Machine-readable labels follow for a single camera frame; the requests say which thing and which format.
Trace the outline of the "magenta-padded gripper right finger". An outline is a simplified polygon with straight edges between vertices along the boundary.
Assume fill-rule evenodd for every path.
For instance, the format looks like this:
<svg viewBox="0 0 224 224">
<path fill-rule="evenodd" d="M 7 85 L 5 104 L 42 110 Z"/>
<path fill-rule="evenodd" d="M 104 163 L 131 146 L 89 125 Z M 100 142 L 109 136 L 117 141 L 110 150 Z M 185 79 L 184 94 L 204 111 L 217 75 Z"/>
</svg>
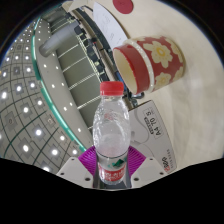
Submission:
<svg viewBox="0 0 224 224">
<path fill-rule="evenodd" d="M 140 188 L 166 176 L 166 171 L 154 157 L 146 157 L 130 146 L 127 169 L 132 188 Z"/>
</svg>

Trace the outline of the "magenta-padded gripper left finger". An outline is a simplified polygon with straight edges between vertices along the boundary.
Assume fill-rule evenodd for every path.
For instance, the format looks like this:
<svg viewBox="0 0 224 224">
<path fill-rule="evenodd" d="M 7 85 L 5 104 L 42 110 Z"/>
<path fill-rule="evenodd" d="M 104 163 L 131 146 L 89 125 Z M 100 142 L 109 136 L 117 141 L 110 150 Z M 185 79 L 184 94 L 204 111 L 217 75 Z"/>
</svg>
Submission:
<svg viewBox="0 0 224 224">
<path fill-rule="evenodd" d="M 97 156 L 94 148 L 89 148 L 79 157 L 70 157 L 58 171 L 57 176 L 84 188 L 94 186 Z"/>
</svg>

